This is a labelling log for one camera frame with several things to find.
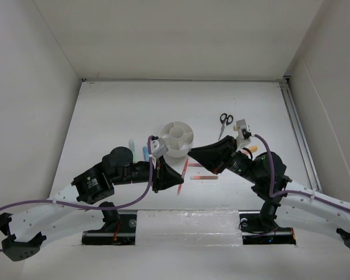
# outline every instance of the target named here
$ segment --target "white panel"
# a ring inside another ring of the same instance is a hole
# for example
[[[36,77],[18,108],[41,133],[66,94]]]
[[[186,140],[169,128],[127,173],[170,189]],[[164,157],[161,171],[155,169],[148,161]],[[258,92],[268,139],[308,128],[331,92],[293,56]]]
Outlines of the white panel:
[[[304,61],[350,169],[350,0],[331,5]]]
[[[305,232],[296,237],[297,247],[52,244],[26,260],[22,280],[350,280],[350,251],[341,243]]]
[[[323,0],[322,1],[311,25],[307,29],[306,34],[304,35],[304,38],[303,38],[299,48],[297,49],[297,52],[296,52],[294,58],[292,59],[292,61],[290,62],[289,66],[288,66],[285,75],[291,76],[293,74],[293,70],[296,67],[298,61],[306,53],[306,50],[308,49],[308,47],[311,45],[313,39],[315,38],[316,30],[321,25],[321,23],[324,19],[324,15],[327,13],[332,1],[333,0]]]
[[[34,0],[81,78],[282,78],[321,0]]]
[[[142,147],[149,135],[161,127],[183,121],[194,131],[194,146],[218,140],[223,112],[235,120],[245,118],[253,132],[264,137],[288,166],[288,175],[309,186],[280,88],[277,83],[248,82],[85,82],[73,113],[52,193],[60,190],[85,170],[100,162],[118,146],[135,140],[136,158],[143,160]],[[236,135],[233,126],[224,136]],[[259,140],[257,154],[265,149]],[[179,173],[185,158],[166,158]],[[189,167],[180,196],[177,187],[158,194],[149,192],[133,209],[260,209],[263,201],[251,190],[251,183],[230,171],[218,180],[191,181],[190,176],[207,175],[202,168]],[[118,185],[116,205],[133,201],[146,183]]]
[[[301,59],[290,80],[293,98],[325,194],[350,201],[350,172],[327,112]]]
[[[324,192],[350,201],[350,0],[332,1],[290,84]]]
[[[0,207],[47,197],[78,87],[34,3],[0,0]],[[22,266],[0,253],[0,279]]]
[[[242,246],[237,210],[138,211],[137,246]]]

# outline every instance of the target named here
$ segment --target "screw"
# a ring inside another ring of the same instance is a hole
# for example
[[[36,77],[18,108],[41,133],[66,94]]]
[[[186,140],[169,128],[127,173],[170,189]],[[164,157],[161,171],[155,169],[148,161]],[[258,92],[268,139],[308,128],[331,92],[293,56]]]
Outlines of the screw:
[[[136,220],[134,220],[134,219],[129,220],[128,225],[129,225],[131,228],[135,228],[135,227],[136,227]]]
[[[241,224],[241,226],[246,227],[246,226],[248,226],[248,220],[246,218],[242,218],[240,220],[240,224]]]

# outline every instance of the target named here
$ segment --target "scissors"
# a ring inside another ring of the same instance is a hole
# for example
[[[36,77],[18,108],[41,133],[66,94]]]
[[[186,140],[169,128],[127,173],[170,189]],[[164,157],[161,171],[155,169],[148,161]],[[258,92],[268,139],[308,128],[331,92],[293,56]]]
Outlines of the scissors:
[[[219,135],[218,141],[221,139],[226,125],[229,125],[233,122],[233,116],[223,113],[220,115],[220,121],[222,123],[222,128],[220,129],[220,135]]]

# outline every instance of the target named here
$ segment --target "wire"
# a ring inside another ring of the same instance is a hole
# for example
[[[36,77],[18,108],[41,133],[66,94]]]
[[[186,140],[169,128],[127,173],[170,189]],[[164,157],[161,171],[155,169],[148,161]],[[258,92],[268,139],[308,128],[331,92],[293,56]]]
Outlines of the wire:
[[[276,227],[275,229],[272,229],[272,230],[270,230],[269,232],[261,232],[261,233],[258,233],[258,232],[249,232],[249,231],[247,231],[247,230],[243,230],[243,229],[241,228],[241,223],[239,223],[239,230],[241,230],[242,232],[250,233],[251,236],[253,236],[253,237],[265,236],[265,235],[267,235],[267,234],[269,234],[269,233],[271,233],[271,232],[276,232],[278,229],[279,229],[279,228]]]
[[[273,236],[270,236],[270,237],[268,238],[268,242],[269,242],[269,243],[272,243],[272,241],[274,241],[274,238],[275,238],[275,236],[276,236],[276,232],[277,232],[277,230],[275,230]]]
[[[288,190],[288,191],[277,191],[274,193],[274,187],[275,187],[275,167],[274,167],[274,160],[272,158],[272,155],[271,155],[271,150],[270,150],[270,147],[268,146],[267,142],[261,137],[259,136],[258,134],[255,134],[254,137],[258,138],[262,143],[263,145],[265,146],[266,148],[266,151],[267,151],[267,158],[268,158],[268,163],[269,163],[269,170],[270,170],[270,173],[271,173],[271,176],[270,176],[270,185],[269,185],[269,196],[271,198],[274,198],[274,197],[277,197],[279,195],[283,196],[285,194],[299,194],[299,195],[304,195],[305,197],[312,197],[312,194],[308,194],[306,192],[303,192],[303,191],[291,191],[291,190]],[[324,204],[327,204],[329,206],[332,206],[336,209],[339,209],[339,210],[342,210],[342,211],[345,211],[347,213],[350,214],[350,209],[347,208],[347,207],[344,207],[344,206],[341,206],[341,205],[338,205],[336,203],[333,203],[331,201],[328,201],[324,198],[321,198],[321,197],[317,197],[315,196],[314,197],[314,200],[317,200],[317,201],[320,201]]]
[[[149,154],[152,153],[151,150],[151,140],[152,140],[153,136],[150,136],[148,138],[148,150],[149,150]],[[146,189],[144,191],[144,193],[138,197],[137,199],[135,199],[134,201],[131,201],[129,203],[126,204],[122,204],[122,205],[118,205],[118,206],[111,206],[111,207],[96,207],[96,206],[88,206],[88,205],[80,205],[80,204],[74,204],[74,203],[69,203],[69,202],[65,202],[65,201],[53,201],[53,200],[49,200],[49,199],[35,199],[35,200],[26,200],[26,201],[21,201],[21,202],[16,202],[16,203],[12,203],[12,204],[8,204],[5,206],[0,207],[0,212],[11,208],[11,207],[15,207],[15,206],[19,206],[19,205],[25,205],[25,204],[46,204],[46,203],[56,203],[58,205],[64,205],[64,206],[68,206],[68,207],[73,207],[73,208],[78,208],[78,209],[85,209],[85,210],[104,210],[104,211],[109,211],[109,210],[117,210],[117,209],[122,209],[122,208],[126,208],[129,207],[131,205],[134,205],[136,203],[138,203],[139,201],[141,201],[149,192],[149,190],[151,189],[151,185],[152,185],[152,179],[153,179],[153,161],[150,160],[149,161],[149,179],[148,179],[148,185],[146,186]]]
[[[250,159],[253,159],[253,154],[252,154],[251,150],[249,150],[248,148],[245,148],[245,147],[243,147],[242,150],[246,151],[250,155]]]
[[[117,236],[117,233],[121,230],[121,227],[122,227],[122,222],[120,222],[120,223],[118,224],[118,229],[114,232],[114,235],[113,235],[113,240],[114,240],[114,241],[117,241],[116,236]]]

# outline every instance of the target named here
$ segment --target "white container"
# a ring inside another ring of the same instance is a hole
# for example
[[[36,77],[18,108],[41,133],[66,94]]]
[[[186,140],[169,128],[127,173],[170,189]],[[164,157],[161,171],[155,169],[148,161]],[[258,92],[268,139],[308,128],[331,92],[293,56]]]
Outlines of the white container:
[[[166,154],[172,158],[186,156],[193,146],[193,130],[189,125],[181,121],[166,124],[159,135],[169,149]]]

